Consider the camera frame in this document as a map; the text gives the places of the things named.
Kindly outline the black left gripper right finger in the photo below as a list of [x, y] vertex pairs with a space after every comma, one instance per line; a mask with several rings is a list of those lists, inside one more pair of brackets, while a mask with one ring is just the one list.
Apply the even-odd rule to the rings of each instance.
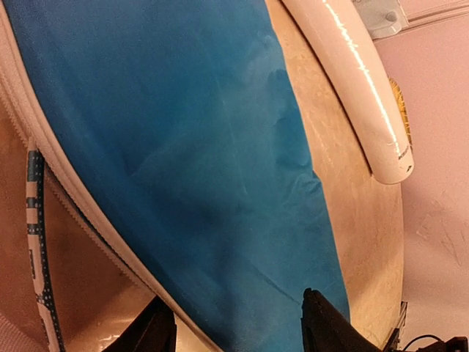
[[380, 351], [363, 337], [318, 290], [303, 294], [303, 349], [311, 352]]

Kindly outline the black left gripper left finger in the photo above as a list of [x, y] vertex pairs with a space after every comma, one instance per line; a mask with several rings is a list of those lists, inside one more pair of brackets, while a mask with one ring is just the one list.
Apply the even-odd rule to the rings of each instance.
[[104, 352], [175, 352], [177, 325], [172, 310], [154, 297]]

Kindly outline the blue racket cover bag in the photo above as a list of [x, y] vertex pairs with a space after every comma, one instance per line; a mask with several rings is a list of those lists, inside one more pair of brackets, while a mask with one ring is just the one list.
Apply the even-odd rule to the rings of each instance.
[[95, 228], [223, 351], [301, 351], [350, 316], [263, 1], [5, 1], [30, 131]]

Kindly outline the white shuttlecock tube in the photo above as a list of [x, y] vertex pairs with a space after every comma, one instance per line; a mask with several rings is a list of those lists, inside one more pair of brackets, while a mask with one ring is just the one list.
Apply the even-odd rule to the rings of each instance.
[[414, 167], [399, 105], [351, 1], [285, 1], [350, 119], [374, 178], [397, 184]]

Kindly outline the blue badminton racket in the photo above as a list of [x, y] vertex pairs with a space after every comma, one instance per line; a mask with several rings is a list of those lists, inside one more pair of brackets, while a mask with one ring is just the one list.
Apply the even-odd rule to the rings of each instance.
[[48, 350], [65, 351], [48, 264], [44, 210], [44, 168], [43, 155], [32, 142], [28, 146], [26, 159], [26, 229], [34, 294]]

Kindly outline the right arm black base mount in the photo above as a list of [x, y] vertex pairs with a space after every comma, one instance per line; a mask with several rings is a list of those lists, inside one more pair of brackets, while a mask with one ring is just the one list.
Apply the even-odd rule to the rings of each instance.
[[406, 301], [401, 302], [399, 319], [396, 326], [384, 346], [385, 352], [405, 352], [405, 351], [441, 351], [441, 352], [468, 352], [467, 337], [452, 337], [449, 340], [443, 340], [433, 334], [422, 334], [414, 337], [405, 345], [401, 344], [401, 337], [404, 331], [407, 319]]

